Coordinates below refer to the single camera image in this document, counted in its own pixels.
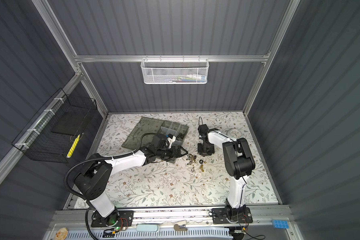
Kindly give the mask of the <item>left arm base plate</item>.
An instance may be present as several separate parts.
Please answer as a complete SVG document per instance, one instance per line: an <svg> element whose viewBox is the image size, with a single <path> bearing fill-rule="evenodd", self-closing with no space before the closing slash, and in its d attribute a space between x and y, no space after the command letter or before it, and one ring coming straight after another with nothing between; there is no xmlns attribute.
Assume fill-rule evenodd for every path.
<svg viewBox="0 0 360 240"><path fill-rule="evenodd" d="M92 228L127 228L132 225L134 211L114 210L108 217L102 217L97 211L92 214Z"/></svg>

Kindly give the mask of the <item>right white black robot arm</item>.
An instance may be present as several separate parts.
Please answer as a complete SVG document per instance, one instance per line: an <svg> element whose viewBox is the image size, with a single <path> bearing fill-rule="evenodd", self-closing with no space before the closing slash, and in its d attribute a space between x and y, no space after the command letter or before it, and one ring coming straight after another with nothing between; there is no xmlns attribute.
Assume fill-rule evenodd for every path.
<svg viewBox="0 0 360 240"><path fill-rule="evenodd" d="M224 164L227 173L232 177L230 192L227 197L228 209L239 211L246 208L245 191L249 176L256 167L249 143L245 138L231 138L218 129L210 129L206 124L198 127L198 153L201 156L211 156L218 147L223 151Z"/></svg>

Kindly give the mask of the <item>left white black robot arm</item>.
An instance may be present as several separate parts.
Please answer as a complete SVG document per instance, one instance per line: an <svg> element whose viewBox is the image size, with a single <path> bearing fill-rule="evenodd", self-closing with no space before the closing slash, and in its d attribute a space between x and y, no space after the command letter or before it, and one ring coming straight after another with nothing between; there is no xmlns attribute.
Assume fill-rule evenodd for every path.
<svg viewBox="0 0 360 240"><path fill-rule="evenodd" d="M130 153L123 155L104 157L94 154L72 167L65 176L66 188L73 195L85 200L91 209L95 210L103 219L116 215L117 208L106 193L109 178L119 172L135 167L142 167L156 162L170 162L188 154L188 151L180 145L174 144L176 137L172 134L143 134L152 136L150 143L143 145ZM69 187L68 176L75 169L81 167L74 178L74 185L78 192Z"/></svg>

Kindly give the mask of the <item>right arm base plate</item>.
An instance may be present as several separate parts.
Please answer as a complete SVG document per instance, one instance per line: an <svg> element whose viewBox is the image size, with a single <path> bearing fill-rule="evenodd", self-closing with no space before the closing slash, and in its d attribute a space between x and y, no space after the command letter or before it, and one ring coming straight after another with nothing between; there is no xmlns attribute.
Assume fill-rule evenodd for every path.
<svg viewBox="0 0 360 240"><path fill-rule="evenodd" d="M209 216L212 217L213 223L218 224L251 224L253 217L251 210L247 206L238 209L231 209L229 207L213 208L209 211Z"/></svg>

